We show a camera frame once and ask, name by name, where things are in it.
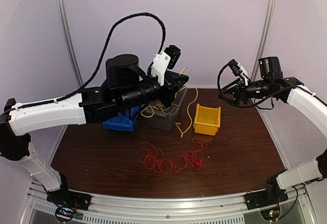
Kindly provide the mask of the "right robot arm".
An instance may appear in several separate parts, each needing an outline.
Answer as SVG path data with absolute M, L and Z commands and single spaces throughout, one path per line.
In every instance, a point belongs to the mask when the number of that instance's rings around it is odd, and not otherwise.
M 269 98 L 290 106 L 326 136 L 326 103 L 295 77 L 284 77 L 278 57 L 258 60 L 260 79 L 249 78 L 241 63 L 232 59 L 218 73 L 219 98 L 237 108 L 253 108 Z M 326 152 L 267 180 L 262 193 L 266 204 L 273 204 L 283 193 L 300 184 L 326 179 Z

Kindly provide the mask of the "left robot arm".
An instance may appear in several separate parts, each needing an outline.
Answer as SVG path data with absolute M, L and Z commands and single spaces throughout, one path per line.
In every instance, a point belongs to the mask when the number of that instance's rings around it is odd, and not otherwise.
M 106 80 L 100 86 L 38 104 L 9 99 L 1 115 L 1 156 L 21 163 L 43 185 L 50 201 L 70 205 L 74 194 L 68 189 L 66 177 L 37 154 L 30 132 L 61 125 L 102 123 L 156 100 L 169 107 L 189 80 L 187 75 L 173 72 L 175 61 L 175 57 L 159 53 L 145 73 L 136 55 L 122 54 L 106 61 Z

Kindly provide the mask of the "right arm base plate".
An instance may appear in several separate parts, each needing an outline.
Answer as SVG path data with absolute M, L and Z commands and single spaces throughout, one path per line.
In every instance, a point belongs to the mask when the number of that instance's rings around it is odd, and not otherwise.
M 287 201 L 288 196 L 286 191 L 280 193 L 268 193 L 266 190 L 257 192 L 248 191 L 244 195 L 245 204 L 248 210 L 263 208 L 270 205 L 277 205 L 281 201 Z

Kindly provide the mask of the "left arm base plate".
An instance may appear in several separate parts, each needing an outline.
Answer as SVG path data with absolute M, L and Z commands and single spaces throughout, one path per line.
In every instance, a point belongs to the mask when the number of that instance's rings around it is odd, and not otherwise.
M 47 201 L 56 206 L 69 207 L 73 210 L 87 211 L 91 203 L 91 195 L 75 191 L 68 193 L 47 192 Z

